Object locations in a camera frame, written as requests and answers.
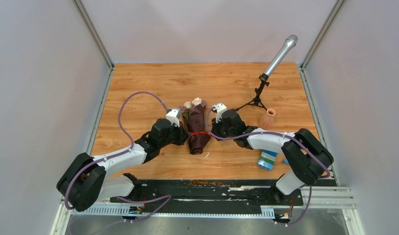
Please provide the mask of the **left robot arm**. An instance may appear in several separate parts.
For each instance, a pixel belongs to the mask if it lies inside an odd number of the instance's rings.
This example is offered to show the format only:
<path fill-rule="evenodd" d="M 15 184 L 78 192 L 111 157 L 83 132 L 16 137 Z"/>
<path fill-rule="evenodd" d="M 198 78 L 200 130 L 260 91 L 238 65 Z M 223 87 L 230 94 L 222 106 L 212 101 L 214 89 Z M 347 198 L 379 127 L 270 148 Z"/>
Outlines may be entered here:
<path fill-rule="evenodd" d="M 113 174 L 134 165 L 142 165 L 157 157 L 160 150 L 170 144 L 183 145 L 190 134 L 180 124 L 160 118 L 133 145 L 109 154 L 91 157 L 86 152 L 78 154 L 56 184 L 67 204 L 78 212 L 91 207 L 94 202 L 112 197 L 124 197 L 129 202 L 141 198 L 137 178 L 125 173 Z"/>

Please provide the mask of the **red ribbon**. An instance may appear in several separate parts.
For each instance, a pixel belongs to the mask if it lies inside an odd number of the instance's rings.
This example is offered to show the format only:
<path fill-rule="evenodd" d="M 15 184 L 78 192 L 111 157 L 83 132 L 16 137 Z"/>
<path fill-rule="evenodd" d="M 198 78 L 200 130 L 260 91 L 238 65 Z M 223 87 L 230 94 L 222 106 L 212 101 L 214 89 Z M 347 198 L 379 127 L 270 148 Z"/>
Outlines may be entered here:
<path fill-rule="evenodd" d="M 198 131 L 198 132 L 190 132 L 189 133 L 190 138 L 195 135 L 206 135 L 206 136 L 209 136 L 210 138 L 213 138 L 213 135 L 208 131 Z"/>

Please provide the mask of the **maroon flower bouquet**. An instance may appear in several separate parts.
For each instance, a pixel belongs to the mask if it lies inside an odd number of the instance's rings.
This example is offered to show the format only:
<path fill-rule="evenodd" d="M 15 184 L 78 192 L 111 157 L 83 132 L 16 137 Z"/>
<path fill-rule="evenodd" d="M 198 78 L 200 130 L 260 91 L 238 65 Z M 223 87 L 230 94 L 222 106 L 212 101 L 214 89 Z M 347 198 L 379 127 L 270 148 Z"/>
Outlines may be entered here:
<path fill-rule="evenodd" d="M 182 116 L 188 132 L 206 131 L 205 111 L 206 101 L 197 97 L 187 101 L 182 106 Z M 189 152 L 191 155 L 203 153 L 205 146 L 211 140 L 206 135 L 195 135 L 188 139 Z"/>

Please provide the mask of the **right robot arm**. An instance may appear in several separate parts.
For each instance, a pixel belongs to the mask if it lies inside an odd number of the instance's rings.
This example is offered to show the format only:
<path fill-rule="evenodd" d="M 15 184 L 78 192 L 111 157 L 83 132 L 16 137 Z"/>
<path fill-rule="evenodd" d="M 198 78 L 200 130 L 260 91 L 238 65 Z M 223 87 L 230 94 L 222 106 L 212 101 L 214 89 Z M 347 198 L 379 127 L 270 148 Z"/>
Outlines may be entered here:
<path fill-rule="evenodd" d="M 286 157 L 291 169 L 271 186 L 275 203 L 284 204 L 295 190 L 330 176 L 333 156 L 308 129 L 275 132 L 246 125 L 235 109 L 228 109 L 222 103 L 213 105 L 211 111 L 216 117 L 207 130 L 217 140 L 233 140 L 242 148 L 268 150 Z"/>

